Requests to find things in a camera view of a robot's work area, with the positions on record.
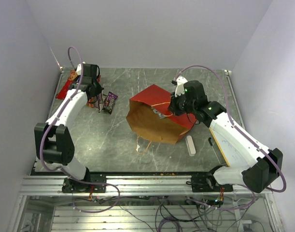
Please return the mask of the purple candy packet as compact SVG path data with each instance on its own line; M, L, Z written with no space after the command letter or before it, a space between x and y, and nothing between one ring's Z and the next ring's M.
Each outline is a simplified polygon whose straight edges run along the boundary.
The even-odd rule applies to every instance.
M104 103L104 111L111 115L115 101L117 99L118 99L118 96L109 91Z

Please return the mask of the red cookie snack bag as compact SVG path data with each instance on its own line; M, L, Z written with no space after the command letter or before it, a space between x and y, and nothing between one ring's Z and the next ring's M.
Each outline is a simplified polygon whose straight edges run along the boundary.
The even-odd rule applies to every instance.
M78 79L79 79L79 75L77 74L77 72L75 70L71 70L66 83L64 84L62 89L59 91L59 93L56 94L56 99L64 100L71 84L74 81L77 81ZM98 106L96 105L97 100L98 100L97 97L92 97L87 102L86 105L89 106L90 108L98 108Z

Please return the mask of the red paper bag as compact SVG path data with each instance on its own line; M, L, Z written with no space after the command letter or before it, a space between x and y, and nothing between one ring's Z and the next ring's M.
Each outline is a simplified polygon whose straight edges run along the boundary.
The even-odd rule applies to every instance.
M153 84L129 99L126 120L137 135L137 153L144 154L153 142L174 145L195 125L194 115L175 116L168 110L170 98Z

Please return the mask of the purple M&M's packet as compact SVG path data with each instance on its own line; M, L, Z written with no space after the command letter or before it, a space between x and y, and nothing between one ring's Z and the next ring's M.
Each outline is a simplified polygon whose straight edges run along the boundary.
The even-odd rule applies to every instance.
M107 96L108 95L107 94L104 94L104 93L100 93L100 94L97 95L97 100L96 100L95 106L98 109L98 112L99 113L104 108L104 104L105 104L105 101L107 99Z

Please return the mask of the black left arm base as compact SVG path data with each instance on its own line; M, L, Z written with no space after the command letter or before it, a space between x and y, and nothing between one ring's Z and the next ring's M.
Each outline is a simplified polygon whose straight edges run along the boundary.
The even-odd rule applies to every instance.
M101 174L91 174L90 180L93 183L101 183L101 185L87 185L70 178L65 178L61 191L62 193L105 193L106 186L103 183L106 183L106 177Z

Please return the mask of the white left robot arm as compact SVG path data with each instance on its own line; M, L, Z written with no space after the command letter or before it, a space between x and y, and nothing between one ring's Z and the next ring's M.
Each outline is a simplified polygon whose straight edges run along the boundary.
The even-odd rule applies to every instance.
M89 100L97 100L104 88L99 83L99 66L95 64L79 64L70 77L73 82L56 112L46 122L36 124L35 146L37 158L46 170L61 169L80 192L86 192L91 187L90 171L74 157L70 127L80 110Z

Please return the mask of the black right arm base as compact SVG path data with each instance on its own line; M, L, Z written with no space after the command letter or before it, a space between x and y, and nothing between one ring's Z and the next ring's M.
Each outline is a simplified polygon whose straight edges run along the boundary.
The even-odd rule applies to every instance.
M190 180L186 184L191 186L192 192L232 192L233 185L220 185L216 182L210 172L196 172L191 174Z

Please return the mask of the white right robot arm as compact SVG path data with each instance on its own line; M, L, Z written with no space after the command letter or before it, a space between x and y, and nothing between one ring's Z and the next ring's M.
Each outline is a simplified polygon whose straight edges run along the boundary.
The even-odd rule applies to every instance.
M270 149L254 139L219 102L209 101L199 81L180 76L172 83L176 88L171 93L169 111L174 116L193 114L210 129L226 159L227 165L210 170L211 176L205 180L209 190L231 184L260 193L280 176L283 153L278 148Z

